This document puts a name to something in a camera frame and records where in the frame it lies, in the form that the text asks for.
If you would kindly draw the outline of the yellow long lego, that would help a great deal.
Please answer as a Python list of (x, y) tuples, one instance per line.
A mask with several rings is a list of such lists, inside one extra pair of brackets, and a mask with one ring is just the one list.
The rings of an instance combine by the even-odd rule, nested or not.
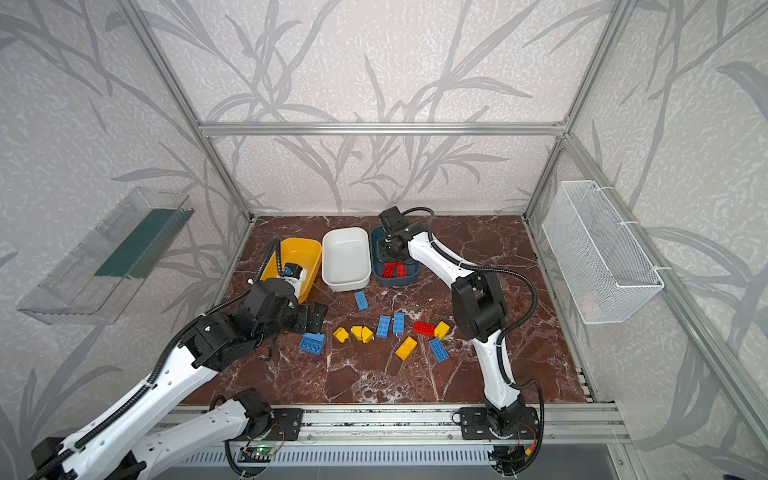
[(406, 361), (413, 353), (418, 343), (412, 337), (408, 336), (395, 351), (395, 355), (402, 361)]

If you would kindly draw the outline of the red lego cluster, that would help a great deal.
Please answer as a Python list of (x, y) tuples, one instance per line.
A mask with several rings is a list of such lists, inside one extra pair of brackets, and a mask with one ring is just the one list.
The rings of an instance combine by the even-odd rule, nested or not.
[(435, 335), (435, 326), (421, 321), (416, 321), (413, 324), (413, 331), (416, 334), (433, 338)]

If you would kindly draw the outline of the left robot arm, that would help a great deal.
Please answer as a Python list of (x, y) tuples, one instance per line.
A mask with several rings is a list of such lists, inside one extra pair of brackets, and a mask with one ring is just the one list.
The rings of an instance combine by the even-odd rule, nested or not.
[(183, 327), (148, 376), (90, 424), (40, 442), (33, 478), (151, 479), (215, 443), (269, 434), (279, 422), (254, 389), (190, 421), (154, 428), (198, 387), (280, 334), (320, 333), (327, 311), (300, 303), (285, 280), (255, 282)]

